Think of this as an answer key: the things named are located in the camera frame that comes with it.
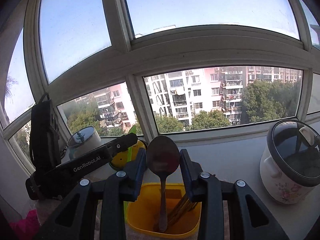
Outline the gloved left hand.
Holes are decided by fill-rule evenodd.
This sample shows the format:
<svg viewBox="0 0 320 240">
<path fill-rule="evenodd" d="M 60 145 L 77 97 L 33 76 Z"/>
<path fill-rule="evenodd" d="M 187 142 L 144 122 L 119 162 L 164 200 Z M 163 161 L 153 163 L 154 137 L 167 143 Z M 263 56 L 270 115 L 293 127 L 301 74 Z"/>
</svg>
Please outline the gloved left hand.
<svg viewBox="0 0 320 240">
<path fill-rule="evenodd" d="M 26 217 L 9 225 L 18 239 L 33 239 L 60 203 L 60 200 L 55 199 L 30 200 Z"/>
</svg>

